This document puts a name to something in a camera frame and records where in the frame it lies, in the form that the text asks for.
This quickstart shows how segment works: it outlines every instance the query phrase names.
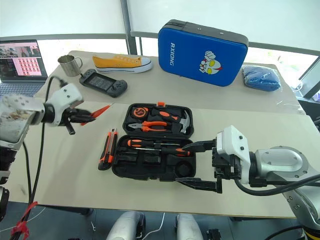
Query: pliers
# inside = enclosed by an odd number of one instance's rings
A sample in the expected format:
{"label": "pliers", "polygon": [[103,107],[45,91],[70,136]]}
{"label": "pliers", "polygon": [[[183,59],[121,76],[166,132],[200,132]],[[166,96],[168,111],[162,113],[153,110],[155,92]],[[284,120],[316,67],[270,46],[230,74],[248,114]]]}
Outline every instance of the pliers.
{"label": "pliers", "polygon": [[167,129],[154,129],[150,128],[151,126],[164,126],[167,127],[169,126],[169,123],[165,121],[144,121],[143,123],[132,123],[129,124],[128,127],[133,128],[133,129],[141,129],[142,132],[162,132],[162,133],[170,133],[170,130]]}

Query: laptop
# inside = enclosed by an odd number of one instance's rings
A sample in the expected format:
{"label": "laptop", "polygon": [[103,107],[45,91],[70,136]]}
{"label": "laptop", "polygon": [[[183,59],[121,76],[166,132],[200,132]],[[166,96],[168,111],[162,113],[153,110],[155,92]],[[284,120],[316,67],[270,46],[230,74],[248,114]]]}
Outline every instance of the laptop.
{"label": "laptop", "polygon": [[0,97],[33,97],[47,78],[37,40],[0,41]]}

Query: laptop screen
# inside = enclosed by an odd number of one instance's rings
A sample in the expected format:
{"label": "laptop screen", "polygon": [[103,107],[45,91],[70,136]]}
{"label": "laptop screen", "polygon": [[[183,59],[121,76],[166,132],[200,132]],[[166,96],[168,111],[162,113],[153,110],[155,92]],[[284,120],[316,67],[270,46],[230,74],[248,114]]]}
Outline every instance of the laptop screen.
{"label": "laptop screen", "polygon": [[2,82],[47,79],[36,40],[0,41],[0,79]]}

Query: cartoon sticker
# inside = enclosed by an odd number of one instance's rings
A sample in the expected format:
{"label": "cartoon sticker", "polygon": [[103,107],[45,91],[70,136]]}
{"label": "cartoon sticker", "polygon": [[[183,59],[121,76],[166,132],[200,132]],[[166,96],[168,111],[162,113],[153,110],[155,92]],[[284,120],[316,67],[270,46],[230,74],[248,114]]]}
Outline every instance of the cartoon sticker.
{"label": "cartoon sticker", "polygon": [[215,58],[216,55],[212,51],[206,51],[204,59],[200,63],[199,71],[207,74],[216,74],[219,72],[222,66]]}

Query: blue carrying case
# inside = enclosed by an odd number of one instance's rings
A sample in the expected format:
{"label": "blue carrying case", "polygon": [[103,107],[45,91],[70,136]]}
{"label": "blue carrying case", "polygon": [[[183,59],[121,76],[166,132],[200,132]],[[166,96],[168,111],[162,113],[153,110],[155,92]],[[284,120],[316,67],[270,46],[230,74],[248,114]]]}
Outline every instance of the blue carrying case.
{"label": "blue carrying case", "polygon": [[218,86],[233,82],[247,50],[244,35],[175,19],[158,34],[159,65],[164,71]]}

